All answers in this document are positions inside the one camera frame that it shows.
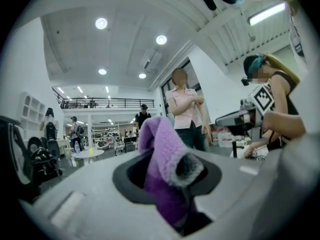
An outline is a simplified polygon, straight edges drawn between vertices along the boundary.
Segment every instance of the shelving unit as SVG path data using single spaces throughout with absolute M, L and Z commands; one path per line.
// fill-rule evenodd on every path
M 46 105 L 28 92 L 21 93 L 18 118 L 20 118 L 21 135 L 25 143 L 32 137 L 41 137 L 40 124 L 45 116 Z

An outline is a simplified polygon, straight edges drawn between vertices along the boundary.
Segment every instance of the white column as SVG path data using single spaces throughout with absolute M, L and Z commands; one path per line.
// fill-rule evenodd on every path
M 195 47 L 188 56 L 201 85 L 211 122 L 214 123 L 217 118 L 238 111 L 240 100 L 246 97 L 246 93 L 199 47 Z
M 92 141 L 92 121 L 91 121 L 91 115 L 88 114 L 88 141 L 89 141 L 89 148 L 93 148 L 94 143 Z

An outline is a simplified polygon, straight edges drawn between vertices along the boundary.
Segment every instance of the white ceiling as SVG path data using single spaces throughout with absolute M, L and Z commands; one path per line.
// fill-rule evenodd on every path
M 250 53 L 276 52 L 289 44 L 287 11 L 255 26 L 247 22 L 249 16 L 280 0 L 246 0 L 240 6 L 214 1 L 215 11 L 202 0 L 35 0 L 21 21 L 42 16 L 47 70 L 55 87 L 114 85 L 152 90 L 175 61 L 186 57 L 189 40 L 224 73 L 227 65 Z M 95 27 L 100 17 L 108 20 L 104 30 Z M 168 37 L 166 45 L 156 44 L 158 35 Z M 250 42 L 249 35 L 255 40 Z M 162 59 L 141 80 L 140 61 L 147 50 L 161 53 Z M 107 69 L 107 75 L 99 75 L 100 68 Z
M 96 28 L 98 18 L 107 19 L 107 28 Z M 45 60 L 53 86 L 102 84 L 147 88 L 187 40 L 187 34 L 170 15 L 143 15 L 134 6 L 65 9 L 43 16 L 42 25 Z M 159 35 L 167 36 L 163 46 L 156 43 Z M 162 54 L 150 70 L 141 65 L 147 50 Z M 99 69 L 106 69 L 107 74 L 98 74 Z M 140 79 L 140 73 L 146 73 L 147 77 Z

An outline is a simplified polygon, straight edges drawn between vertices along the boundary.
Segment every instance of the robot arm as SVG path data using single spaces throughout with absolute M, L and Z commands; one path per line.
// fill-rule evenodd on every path
M 228 127 L 233 135 L 249 135 L 252 141 L 262 138 L 264 115 L 275 103 L 270 90 L 259 86 L 240 101 L 240 110 L 217 118 L 217 126 Z

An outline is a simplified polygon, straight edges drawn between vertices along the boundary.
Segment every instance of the backpack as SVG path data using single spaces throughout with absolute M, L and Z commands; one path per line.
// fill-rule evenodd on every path
M 75 135 L 77 135 L 77 137 L 82 137 L 85 134 L 85 129 L 81 125 L 75 125 L 77 126 Z
M 48 122 L 45 126 L 46 139 L 56 140 L 57 139 L 57 129 L 52 122 Z

